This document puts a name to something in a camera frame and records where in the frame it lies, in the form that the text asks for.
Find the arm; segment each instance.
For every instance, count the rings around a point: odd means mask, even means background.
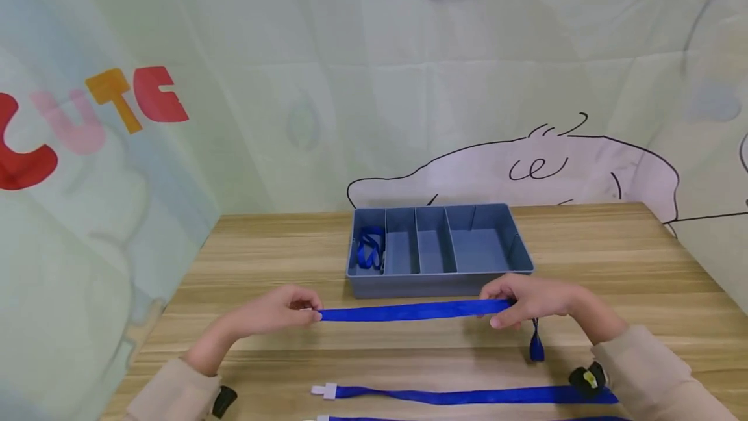
[[[287,327],[302,327],[321,318],[317,294],[286,285],[233,309],[210,324],[179,359],[166,363],[127,407],[124,421],[200,421],[218,396],[218,367],[241,338]]]
[[[691,377],[688,364],[580,285],[508,274],[488,283],[481,297],[517,300],[492,318],[494,328],[553,314],[574,318],[594,344],[610,390],[636,421],[737,421]]]

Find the coiled blue lanyard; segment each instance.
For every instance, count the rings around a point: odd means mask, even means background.
[[[323,321],[329,322],[398,322],[428,320],[432,318],[454,318],[487,316],[505,311],[514,304],[502,299],[471,301],[449,301],[443,303],[402,304],[400,306],[355,307],[352,309],[325,309],[321,311]],[[545,348],[538,335],[538,319],[532,320],[535,332],[530,340],[530,359],[545,361]]]
[[[375,236],[379,236],[379,242],[375,239]],[[366,255],[366,247],[371,252]],[[360,235],[358,237],[358,249],[356,249],[356,255],[358,257],[358,266],[361,268],[372,268],[374,270],[381,270],[383,263],[384,254],[384,228],[380,226],[366,226],[361,228]]]

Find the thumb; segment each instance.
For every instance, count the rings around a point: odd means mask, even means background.
[[[496,329],[512,327],[523,320],[527,320],[527,312],[522,303],[516,303],[506,311],[501,311],[491,318],[491,326]]]
[[[299,309],[299,311],[290,311],[290,319],[293,325],[304,327],[315,322],[321,321],[323,315],[314,309]]]

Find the wood grain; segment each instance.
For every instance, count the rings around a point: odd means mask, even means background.
[[[512,209],[538,276],[569,279],[645,324],[696,378],[748,420],[748,318],[640,204]],[[356,307],[345,284],[350,213],[223,217],[132,364],[103,420],[221,313],[284,283],[316,289],[325,306]],[[413,302],[382,300],[377,304]],[[247,338],[223,363],[240,395],[225,420],[302,421],[316,415],[398,420],[561,420],[621,415],[615,407],[549,405],[431,407],[384,398],[324,402],[311,385],[471,390],[563,383],[591,361],[569,318],[541,323],[547,362],[525,360],[530,329],[495,332],[486,319],[344,324]]]

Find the beige sleeve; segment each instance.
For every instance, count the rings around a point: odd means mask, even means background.
[[[204,420],[220,385],[219,376],[203,376],[179,359],[169,361],[127,407],[125,421]]]
[[[636,421],[737,421],[691,377],[688,364],[644,327],[630,327],[592,347],[592,353],[610,390]]]

